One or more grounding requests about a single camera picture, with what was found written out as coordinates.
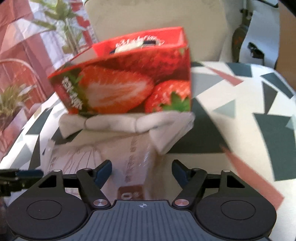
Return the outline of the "brown tissue pack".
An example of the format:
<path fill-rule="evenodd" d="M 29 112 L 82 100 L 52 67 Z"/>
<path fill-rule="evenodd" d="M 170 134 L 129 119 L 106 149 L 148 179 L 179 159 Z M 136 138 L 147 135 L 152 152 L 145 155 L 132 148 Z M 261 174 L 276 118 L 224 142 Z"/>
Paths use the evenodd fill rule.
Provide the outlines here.
<path fill-rule="evenodd" d="M 157 152 L 148 133 L 112 137 L 88 144 L 56 145 L 49 141 L 41 160 L 45 174 L 90 176 L 105 197 L 115 200 L 151 200 L 152 169 Z"/>

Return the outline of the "white cloth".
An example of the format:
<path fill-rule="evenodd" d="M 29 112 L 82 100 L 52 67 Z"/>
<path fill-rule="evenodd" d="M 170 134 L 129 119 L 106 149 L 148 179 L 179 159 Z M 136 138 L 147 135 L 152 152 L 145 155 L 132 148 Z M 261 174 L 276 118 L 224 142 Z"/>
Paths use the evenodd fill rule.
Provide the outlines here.
<path fill-rule="evenodd" d="M 150 114 L 103 114 L 89 118 L 63 114 L 59 129 L 63 138 L 80 130 L 148 133 L 156 151 L 166 154 L 194 126 L 192 112 L 160 111 Z"/>

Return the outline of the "small potted plant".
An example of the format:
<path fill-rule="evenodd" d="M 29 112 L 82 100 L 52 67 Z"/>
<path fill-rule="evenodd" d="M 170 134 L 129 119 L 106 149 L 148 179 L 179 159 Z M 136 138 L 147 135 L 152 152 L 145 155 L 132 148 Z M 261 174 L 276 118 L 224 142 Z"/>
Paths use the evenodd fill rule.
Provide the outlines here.
<path fill-rule="evenodd" d="M 1 142 L 10 142 L 27 122 L 26 101 L 36 85 L 11 85 L 1 92 Z"/>

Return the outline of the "patterned geometric tablecloth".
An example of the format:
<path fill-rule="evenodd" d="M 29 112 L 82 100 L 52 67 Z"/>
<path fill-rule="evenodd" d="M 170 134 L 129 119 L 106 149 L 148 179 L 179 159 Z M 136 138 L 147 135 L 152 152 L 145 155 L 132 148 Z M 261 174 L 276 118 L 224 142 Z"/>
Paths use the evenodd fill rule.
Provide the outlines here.
<path fill-rule="evenodd" d="M 165 156 L 156 157 L 144 187 L 126 192 L 142 199 L 172 201 L 180 192 L 171 174 L 174 159 L 209 173 L 228 169 L 273 204 L 272 240 L 295 240 L 295 91 L 276 71 L 222 62 L 194 63 L 194 127 Z M 81 130 L 63 138 L 58 127 L 66 109 L 51 96 L 23 127 L 1 168 L 70 172 L 100 163 L 101 141 L 115 133 Z"/>

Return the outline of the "red white curtain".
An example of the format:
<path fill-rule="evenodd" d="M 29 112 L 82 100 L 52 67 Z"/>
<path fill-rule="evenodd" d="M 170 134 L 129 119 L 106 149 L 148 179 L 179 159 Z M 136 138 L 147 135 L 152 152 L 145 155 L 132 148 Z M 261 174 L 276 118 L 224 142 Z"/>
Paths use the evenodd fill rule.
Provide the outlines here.
<path fill-rule="evenodd" d="M 53 93 L 48 75 L 75 55 L 64 54 L 58 35 L 32 22 L 37 13 L 29 1 L 1 1 L 1 60 L 16 58 L 29 63 L 48 98 Z M 93 28 L 92 37 L 97 42 Z"/>

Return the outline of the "red strawberry cardboard box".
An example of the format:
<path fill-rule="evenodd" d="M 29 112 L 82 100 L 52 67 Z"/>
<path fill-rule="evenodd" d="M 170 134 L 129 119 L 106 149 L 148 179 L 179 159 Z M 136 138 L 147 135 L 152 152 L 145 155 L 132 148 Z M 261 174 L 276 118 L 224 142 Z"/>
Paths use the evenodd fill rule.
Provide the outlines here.
<path fill-rule="evenodd" d="M 123 40 L 165 43 L 109 54 Z M 70 114 L 190 111 L 189 43 L 182 27 L 135 32 L 93 44 L 49 81 Z"/>

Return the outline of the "tall green plant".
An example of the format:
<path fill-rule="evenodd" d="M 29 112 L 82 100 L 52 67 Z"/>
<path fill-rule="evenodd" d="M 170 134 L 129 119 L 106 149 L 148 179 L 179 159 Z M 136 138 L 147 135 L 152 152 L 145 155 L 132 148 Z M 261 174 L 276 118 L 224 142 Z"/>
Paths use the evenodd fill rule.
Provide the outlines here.
<path fill-rule="evenodd" d="M 38 13 L 32 22 L 58 35 L 64 54 L 79 54 L 95 38 L 84 8 L 85 1 L 29 1 Z"/>

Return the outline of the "exercise bike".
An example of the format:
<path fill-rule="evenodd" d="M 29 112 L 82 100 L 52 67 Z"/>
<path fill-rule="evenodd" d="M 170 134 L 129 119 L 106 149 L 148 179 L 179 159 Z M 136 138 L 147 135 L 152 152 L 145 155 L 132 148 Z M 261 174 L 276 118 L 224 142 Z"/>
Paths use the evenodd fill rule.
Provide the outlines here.
<path fill-rule="evenodd" d="M 280 48 L 278 1 L 243 1 L 242 21 L 232 36 L 233 62 L 275 68 Z"/>

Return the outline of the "beige upholstered chair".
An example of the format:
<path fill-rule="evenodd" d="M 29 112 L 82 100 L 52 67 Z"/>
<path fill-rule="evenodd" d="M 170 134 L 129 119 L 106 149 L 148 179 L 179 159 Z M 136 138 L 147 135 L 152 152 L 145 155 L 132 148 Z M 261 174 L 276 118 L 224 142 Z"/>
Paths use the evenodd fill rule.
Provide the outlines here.
<path fill-rule="evenodd" d="M 164 27 L 183 27 L 193 61 L 217 61 L 228 33 L 222 1 L 89 0 L 84 8 L 97 39 Z"/>

